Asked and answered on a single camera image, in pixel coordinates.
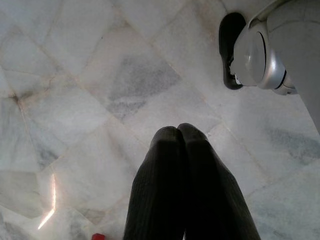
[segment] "red object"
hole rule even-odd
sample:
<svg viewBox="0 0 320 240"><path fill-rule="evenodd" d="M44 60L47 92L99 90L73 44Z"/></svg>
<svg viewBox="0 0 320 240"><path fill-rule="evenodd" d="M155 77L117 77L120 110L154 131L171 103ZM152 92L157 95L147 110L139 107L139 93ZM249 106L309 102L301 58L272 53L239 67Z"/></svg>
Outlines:
<svg viewBox="0 0 320 240"><path fill-rule="evenodd" d="M106 237L102 234L96 233L92 235L91 240L106 240Z"/></svg>

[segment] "marble floor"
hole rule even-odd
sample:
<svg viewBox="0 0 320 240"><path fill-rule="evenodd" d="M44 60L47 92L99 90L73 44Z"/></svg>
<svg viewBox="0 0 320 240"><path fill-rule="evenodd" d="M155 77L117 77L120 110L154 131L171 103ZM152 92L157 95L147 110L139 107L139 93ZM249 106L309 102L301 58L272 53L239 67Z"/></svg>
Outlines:
<svg viewBox="0 0 320 240"><path fill-rule="evenodd" d="M222 84L217 32L271 0L0 0L0 239L120 240L154 133L188 122L263 240L320 239L320 136L298 95Z"/></svg>

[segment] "floor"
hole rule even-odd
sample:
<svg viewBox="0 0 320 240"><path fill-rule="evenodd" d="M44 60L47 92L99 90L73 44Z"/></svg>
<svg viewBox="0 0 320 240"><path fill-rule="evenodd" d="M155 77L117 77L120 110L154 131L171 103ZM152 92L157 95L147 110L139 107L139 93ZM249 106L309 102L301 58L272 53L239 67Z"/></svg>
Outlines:
<svg viewBox="0 0 320 240"><path fill-rule="evenodd" d="M217 31L271 0L0 0L0 239L120 240L154 133L188 122L263 240L320 239L320 137L298 95L222 84Z"/></svg>

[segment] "white marble tile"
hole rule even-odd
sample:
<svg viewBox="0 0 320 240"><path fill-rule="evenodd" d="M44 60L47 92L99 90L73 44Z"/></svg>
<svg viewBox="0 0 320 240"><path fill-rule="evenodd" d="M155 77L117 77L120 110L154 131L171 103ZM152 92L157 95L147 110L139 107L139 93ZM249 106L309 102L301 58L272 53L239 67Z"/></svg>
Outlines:
<svg viewBox="0 0 320 240"><path fill-rule="evenodd" d="M221 0L228 13L241 13L248 22L274 0Z"/></svg>
<svg viewBox="0 0 320 240"><path fill-rule="evenodd" d="M245 88L216 111L271 179L320 159L320 137L298 95Z"/></svg>
<svg viewBox="0 0 320 240"><path fill-rule="evenodd" d="M203 94L271 179L318 159L320 139L299 96L280 96L257 87L232 91L224 86L217 36L226 13L220 2L210 4L216 7L202 17L216 23L212 34L196 14L201 8L192 3L156 38L154 46Z"/></svg>
<svg viewBox="0 0 320 240"><path fill-rule="evenodd" d="M168 24L188 0L111 0L146 39Z"/></svg>
<svg viewBox="0 0 320 240"><path fill-rule="evenodd" d="M220 91L227 92L222 83L218 43L220 21L226 14L220 1L192 1L153 43L164 59L212 105L220 98Z"/></svg>
<svg viewBox="0 0 320 240"><path fill-rule="evenodd" d="M48 129L34 122L29 117L26 117L25 121L39 169L44 169L65 152L67 145Z"/></svg>
<svg viewBox="0 0 320 240"><path fill-rule="evenodd" d="M268 184L267 176L253 157L223 124L219 124L208 133L208 140L234 175L244 196Z"/></svg>
<svg viewBox="0 0 320 240"><path fill-rule="evenodd" d="M194 88L184 81L155 96L135 115L124 120L147 146L162 127L190 123L207 133L220 118Z"/></svg>
<svg viewBox="0 0 320 240"><path fill-rule="evenodd" d="M304 18L309 18L315 16L314 11L310 11L307 5L310 4L310 1L288 1L285 4L285 7L281 7L281 14L275 14L280 9L275 9L271 16L267 19L268 31L272 32L275 28L281 26L285 22L295 22L301 21Z"/></svg>
<svg viewBox="0 0 320 240"><path fill-rule="evenodd" d="M0 238L3 240L36 240L17 224L5 222L0 213Z"/></svg>
<svg viewBox="0 0 320 240"><path fill-rule="evenodd" d="M3 42L5 37L7 36L8 32L15 27L14 22L12 19L9 19L1 10L0 10L0 44Z"/></svg>
<svg viewBox="0 0 320 240"><path fill-rule="evenodd" d="M39 76L18 71L4 71L6 81L14 90L18 99L28 98L33 94L45 91L54 76Z"/></svg>
<svg viewBox="0 0 320 240"><path fill-rule="evenodd" d="M11 87L9 86L7 79L5 77L4 71L0 66L0 98L10 98L15 94Z"/></svg>
<svg viewBox="0 0 320 240"><path fill-rule="evenodd" d="M131 129L125 127L114 117L110 118L104 128L107 134L97 132L97 137L101 141L110 138L116 143L113 146L115 147L114 150L119 152L119 157L128 161L137 171L149 150L148 145L143 144Z"/></svg>
<svg viewBox="0 0 320 240"><path fill-rule="evenodd" d="M89 240L99 231L90 221L72 207L57 208L47 222L38 229L47 212L36 218L26 218L4 207L0 207L1 234L11 238L5 240Z"/></svg>
<svg viewBox="0 0 320 240"><path fill-rule="evenodd" d="M0 136L0 170L39 170L23 115L13 98L0 98Z"/></svg>
<svg viewBox="0 0 320 240"><path fill-rule="evenodd" d="M72 204L67 203L67 194L64 192L64 189L58 184L57 178L51 165L46 167L42 171L37 172L36 179L38 182L37 194L40 197L44 215L53 208L54 193L56 209L73 206Z"/></svg>
<svg viewBox="0 0 320 240"><path fill-rule="evenodd" d="M51 88L23 102L28 116L67 145L73 145L102 125L107 111L67 76L51 81Z"/></svg>
<svg viewBox="0 0 320 240"><path fill-rule="evenodd" d="M44 47L70 73L78 75L116 16L105 0L65 0Z"/></svg>
<svg viewBox="0 0 320 240"><path fill-rule="evenodd" d="M39 76L54 75L59 68L26 35L14 27L1 45L4 70Z"/></svg>
<svg viewBox="0 0 320 240"><path fill-rule="evenodd" d="M61 2L62 0L1 0L0 10L38 44L42 44Z"/></svg>
<svg viewBox="0 0 320 240"><path fill-rule="evenodd" d="M125 23L105 34L79 76L80 83L120 120L134 115L150 98L180 80Z"/></svg>
<svg viewBox="0 0 320 240"><path fill-rule="evenodd" d="M248 198L261 239L320 238L319 170L317 161Z"/></svg>
<svg viewBox="0 0 320 240"><path fill-rule="evenodd" d="M0 171L0 205L27 218L42 214L35 173Z"/></svg>
<svg viewBox="0 0 320 240"><path fill-rule="evenodd" d="M124 197L111 208L97 225L102 234L110 240L122 240L129 206L129 196Z"/></svg>
<svg viewBox="0 0 320 240"><path fill-rule="evenodd" d="M117 121L111 118L52 164L58 188L73 207L101 197L107 209L130 193L137 170L115 137Z"/></svg>
<svg viewBox="0 0 320 240"><path fill-rule="evenodd" d="M90 240L98 230L75 209L62 207L54 212L41 229L35 229L32 235L38 240Z"/></svg>

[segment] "black caster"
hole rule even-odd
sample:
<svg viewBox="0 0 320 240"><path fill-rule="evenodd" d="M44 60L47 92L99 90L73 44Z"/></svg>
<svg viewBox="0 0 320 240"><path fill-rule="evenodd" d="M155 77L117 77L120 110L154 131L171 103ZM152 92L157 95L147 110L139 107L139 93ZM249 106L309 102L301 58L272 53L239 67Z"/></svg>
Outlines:
<svg viewBox="0 0 320 240"><path fill-rule="evenodd" d="M223 63L223 83L231 90L243 87L236 82L234 75L230 73L230 64L234 58L234 45L242 29L246 26L245 18L237 12L226 15L219 27L219 52Z"/></svg>

